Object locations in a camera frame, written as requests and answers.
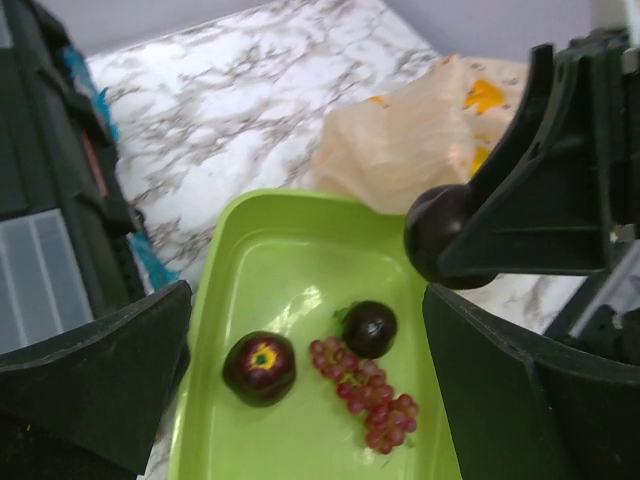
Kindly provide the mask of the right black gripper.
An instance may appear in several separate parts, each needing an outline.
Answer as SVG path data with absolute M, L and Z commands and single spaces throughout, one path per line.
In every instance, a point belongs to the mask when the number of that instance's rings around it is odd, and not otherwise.
M 637 360 L 639 49 L 622 31 L 589 38 L 606 39 L 607 53 L 600 43 L 533 50 L 519 108 L 471 179 L 471 216 L 438 267 L 453 277 L 604 270 L 564 307 L 564 341 Z

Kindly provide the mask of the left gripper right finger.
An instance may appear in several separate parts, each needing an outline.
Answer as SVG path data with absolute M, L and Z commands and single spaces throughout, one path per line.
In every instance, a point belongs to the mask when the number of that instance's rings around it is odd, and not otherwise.
M 638 478 L 638 367 L 533 333 L 437 284 L 423 316 L 463 478 Z

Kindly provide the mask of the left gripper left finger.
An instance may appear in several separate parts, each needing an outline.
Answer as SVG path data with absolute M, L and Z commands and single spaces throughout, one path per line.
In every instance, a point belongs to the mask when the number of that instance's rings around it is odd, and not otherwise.
M 134 479 L 189 365 L 192 291 L 176 282 L 1 357 L 4 479 Z

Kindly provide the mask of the dark purple fake plum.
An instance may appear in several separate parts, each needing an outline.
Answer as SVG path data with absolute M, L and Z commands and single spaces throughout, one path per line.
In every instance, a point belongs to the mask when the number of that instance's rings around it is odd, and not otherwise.
M 365 300 L 347 308 L 341 322 L 347 348 L 364 359 L 378 359 L 392 347 L 398 332 L 395 312 L 386 304 Z
M 465 184 L 430 188 L 412 204 L 406 216 L 404 247 L 411 264 L 425 280 L 453 290 L 471 290 L 496 279 L 496 274 L 447 276 L 438 266 L 439 255 L 474 212 L 471 189 Z

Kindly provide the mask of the fake red grape bunch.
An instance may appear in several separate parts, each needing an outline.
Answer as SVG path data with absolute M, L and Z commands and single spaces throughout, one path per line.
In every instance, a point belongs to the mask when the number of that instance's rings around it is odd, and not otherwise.
M 363 422 L 369 449 L 388 455 L 409 441 L 418 427 L 418 403 L 407 393 L 398 394 L 376 361 L 357 357 L 336 337 L 311 341 L 309 353 L 347 410 Z

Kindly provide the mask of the translucent orange plastic bag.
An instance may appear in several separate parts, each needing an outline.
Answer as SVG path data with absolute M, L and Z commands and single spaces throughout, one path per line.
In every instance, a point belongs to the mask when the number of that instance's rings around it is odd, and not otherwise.
M 486 161 L 519 106 L 525 63 L 450 55 L 421 77 L 332 110 L 312 159 L 317 189 L 403 214 Z

